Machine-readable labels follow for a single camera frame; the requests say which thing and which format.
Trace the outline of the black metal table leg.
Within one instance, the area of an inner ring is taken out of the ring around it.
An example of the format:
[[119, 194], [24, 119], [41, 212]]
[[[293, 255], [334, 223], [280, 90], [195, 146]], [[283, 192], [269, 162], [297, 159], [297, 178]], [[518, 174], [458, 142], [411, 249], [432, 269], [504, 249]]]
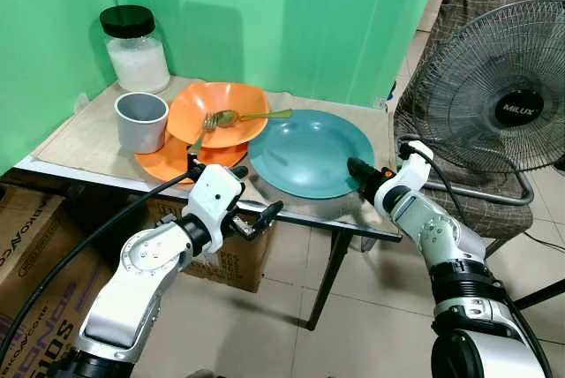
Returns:
[[305, 328], [310, 332], [314, 332], [319, 324], [322, 311], [326, 308], [328, 296], [334, 289], [335, 280], [339, 276], [340, 269], [342, 269], [348, 249], [350, 249], [350, 236], [342, 231], [332, 232], [330, 250], [328, 250], [328, 264], [324, 269], [318, 292], [316, 292], [310, 316], [305, 322]]

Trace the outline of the beige table mat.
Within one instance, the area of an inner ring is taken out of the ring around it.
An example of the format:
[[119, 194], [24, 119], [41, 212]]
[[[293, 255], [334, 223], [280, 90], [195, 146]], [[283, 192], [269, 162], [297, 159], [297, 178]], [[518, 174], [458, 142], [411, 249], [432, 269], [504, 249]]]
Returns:
[[[16, 167], [44, 173], [82, 184], [109, 185], [121, 191], [146, 193], [159, 185], [134, 159], [133, 152], [121, 147], [118, 140], [116, 99], [123, 95], [117, 84], [106, 87], [84, 109], [64, 121]], [[321, 110], [335, 113], [353, 123], [371, 141], [376, 168], [393, 169], [396, 160], [395, 121], [385, 108], [351, 106], [335, 101], [300, 98], [287, 92], [266, 92], [267, 103], [274, 109]], [[308, 200], [279, 191], [250, 169], [237, 204], [239, 213], [258, 214], [266, 205], [282, 201], [278, 220], [298, 223], [346, 236], [397, 241], [395, 225], [355, 193], [328, 200]]]

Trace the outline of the glass jar with black lid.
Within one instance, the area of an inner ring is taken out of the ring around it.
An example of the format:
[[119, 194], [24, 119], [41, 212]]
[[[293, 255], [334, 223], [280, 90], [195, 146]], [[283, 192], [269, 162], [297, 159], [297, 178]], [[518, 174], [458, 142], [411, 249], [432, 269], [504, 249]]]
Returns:
[[98, 15], [108, 36], [106, 51], [118, 86], [128, 92], [158, 93], [172, 80], [164, 43], [154, 36], [156, 18], [140, 5], [114, 5]]

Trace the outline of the orange plate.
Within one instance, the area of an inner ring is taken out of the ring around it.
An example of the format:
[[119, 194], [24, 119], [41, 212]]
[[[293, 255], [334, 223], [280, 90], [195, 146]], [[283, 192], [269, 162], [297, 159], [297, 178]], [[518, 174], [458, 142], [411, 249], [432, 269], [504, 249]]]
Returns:
[[[156, 152], [133, 156], [148, 175], [161, 181], [167, 181], [185, 173], [187, 149], [190, 148], [190, 145], [166, 132], [164, 144]], [[249, 152], [247, 143], [239, 144], [237, 147], [203, 147], [200, 150], [199, 160], [206, 164], [221, 164], [223, 167], [233, 168], [247, 155], [247, 152]]]

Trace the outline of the gold spoon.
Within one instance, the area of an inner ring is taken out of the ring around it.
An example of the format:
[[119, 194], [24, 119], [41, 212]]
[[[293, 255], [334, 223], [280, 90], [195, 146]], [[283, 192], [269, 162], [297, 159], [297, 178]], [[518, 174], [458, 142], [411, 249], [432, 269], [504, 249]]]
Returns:
[[244, 121], [255, 118], [290, 118], [293, 116], [293, 109], [282, 109], [278, 111], [272, 111], [269, 113], [238, 113], [234, 109], [226, 109], [219, 111], [222, 113], [222, 118], [218, 121], [217, 127], [230, 127], [238, 123], [238, 121]]

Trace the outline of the gold fork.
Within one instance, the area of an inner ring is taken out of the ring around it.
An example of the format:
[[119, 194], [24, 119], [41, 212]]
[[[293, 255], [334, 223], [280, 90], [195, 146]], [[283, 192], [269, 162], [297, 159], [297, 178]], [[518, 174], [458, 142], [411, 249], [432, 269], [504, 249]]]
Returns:
[[211, 113], [205, 120], [203, 120], [203, 124], [201, 126], [201, 131], [197, 139], [187, 148], [187, 154], [190, 157], [198, 157], [200, 155], [200, 150], [202, 148], [203, 140], [205, 139], [206, 135], [213, 131], [218, 126], [219, 119], [222, 118], [221, 112]]

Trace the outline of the small brown cardboard box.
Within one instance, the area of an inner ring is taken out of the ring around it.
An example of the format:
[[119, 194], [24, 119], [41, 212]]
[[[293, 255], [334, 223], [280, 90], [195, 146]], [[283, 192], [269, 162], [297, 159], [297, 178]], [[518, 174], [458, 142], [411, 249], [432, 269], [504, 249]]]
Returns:
[[[161, 200], [152, 198], [146, 201], [148, 221], [154, 226], [162, 222], [165, 216], [172, 214], [180, 219], [185, 201]], [[187, 276], [213, 281], [247, 292], [258, 292], [267, 262], [267, 255], [272, 245], [272, 224], [265, 233], [254, 240], [231, 237], [223, 241], [217, 253], [203, 253], [183, 269]]]

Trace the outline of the black electric fan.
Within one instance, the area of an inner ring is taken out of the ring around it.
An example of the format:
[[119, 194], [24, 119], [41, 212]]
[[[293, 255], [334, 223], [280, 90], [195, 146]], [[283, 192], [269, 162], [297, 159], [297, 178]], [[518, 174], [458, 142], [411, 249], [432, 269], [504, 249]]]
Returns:
[[419, 72], [401, 104], [441, 159], [511, 172], [564, 156], [564, 0], [520, 0], [478, 16]]

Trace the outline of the teal plate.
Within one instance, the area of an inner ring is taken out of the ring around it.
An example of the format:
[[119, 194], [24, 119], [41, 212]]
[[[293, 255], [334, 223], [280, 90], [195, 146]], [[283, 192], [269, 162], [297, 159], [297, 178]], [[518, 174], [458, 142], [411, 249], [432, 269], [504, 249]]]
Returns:
[[347, 167], [351, 157], [375, 164], [371, 141], [350, 120], [315, 109], [270, 119], [249, 144], [249, 161], [260, 178], [279, 191], [312, 200], [359, 188]]

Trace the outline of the orange bowl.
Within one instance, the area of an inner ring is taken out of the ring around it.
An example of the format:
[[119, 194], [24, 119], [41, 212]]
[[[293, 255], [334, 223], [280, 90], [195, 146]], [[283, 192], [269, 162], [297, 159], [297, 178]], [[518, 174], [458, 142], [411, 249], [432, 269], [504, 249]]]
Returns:
[[[210, 113], [234, 110], [239, 115], [271, 111], [261, 87], [241, 83], [193, 82], [170, 101], [166, 131], [169, 135], [193, 143]], [[237, 147], [255, 139], [267, 126], [265, 118], [238, 121], [230, 127], [219, 126], [203, 137], [202, 147]]]

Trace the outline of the black floor bar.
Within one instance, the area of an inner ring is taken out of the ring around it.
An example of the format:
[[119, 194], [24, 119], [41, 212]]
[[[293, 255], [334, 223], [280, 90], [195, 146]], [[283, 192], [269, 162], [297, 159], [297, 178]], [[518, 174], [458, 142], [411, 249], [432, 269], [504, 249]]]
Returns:
[[533, 293], [524, 296], [523, 298], [516, 299], [513, 301], [513, 305], [516, 309], [522, 310], [530, 308], [530, 306], [536, 306], [541, 304], [541, 302], [548, 301], [549, 299], [561, 296], [565, 292], [565, 278], [561, 278], [560, 281], [554, 282], [545, 288], [534, 291]]

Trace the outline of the grey cup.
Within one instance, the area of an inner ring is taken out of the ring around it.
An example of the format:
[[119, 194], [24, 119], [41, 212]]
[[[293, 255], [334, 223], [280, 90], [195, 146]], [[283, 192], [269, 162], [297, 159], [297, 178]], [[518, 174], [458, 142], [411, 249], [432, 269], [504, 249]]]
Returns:
[[114, 102], [117, 113], [118, 143], [134, 155], [150, 155], [165, 144], [169, 105], [146, 92], [121, 94]]

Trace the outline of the green backdrop cloth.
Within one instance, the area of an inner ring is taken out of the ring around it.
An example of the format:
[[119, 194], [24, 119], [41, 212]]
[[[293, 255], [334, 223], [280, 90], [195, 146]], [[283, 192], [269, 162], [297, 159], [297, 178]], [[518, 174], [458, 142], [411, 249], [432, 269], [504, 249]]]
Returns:
[[0, 0], [0, 173], [116, 82], [100, 14], [153, 11], [173, 74], [372, 106], [427, 0]]

